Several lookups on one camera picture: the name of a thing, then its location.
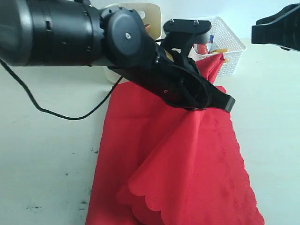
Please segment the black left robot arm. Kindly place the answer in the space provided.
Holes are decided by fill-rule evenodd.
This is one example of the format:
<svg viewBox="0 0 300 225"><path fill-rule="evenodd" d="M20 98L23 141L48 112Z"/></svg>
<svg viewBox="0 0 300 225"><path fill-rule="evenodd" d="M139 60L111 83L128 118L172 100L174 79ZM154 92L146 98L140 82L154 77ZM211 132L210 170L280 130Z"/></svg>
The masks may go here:
<svg viewBox="0 0 300 225"><path fill-rule="evenodd" d="M160 44L134 9L97 9L84 0L3 0L0 61L12 66L104 66L187 110L230 112L234 98L207 81L189 57L211 23L171 19Z"/></svg>

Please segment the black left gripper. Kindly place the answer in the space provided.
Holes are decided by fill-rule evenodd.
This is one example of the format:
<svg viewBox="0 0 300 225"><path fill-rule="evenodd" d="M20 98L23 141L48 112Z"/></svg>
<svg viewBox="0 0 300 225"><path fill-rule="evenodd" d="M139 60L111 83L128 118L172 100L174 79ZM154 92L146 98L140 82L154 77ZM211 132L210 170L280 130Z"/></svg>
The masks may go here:
<svg viewBox="0 0 300 225"><path fill-rule="evenodd" d="M109 69L136 85L160 97L172 107L187 110L219 108L230 113L235 99L208 84L195 71L189 71L171 61L161 46L154 57L142 66Z"/></svg>

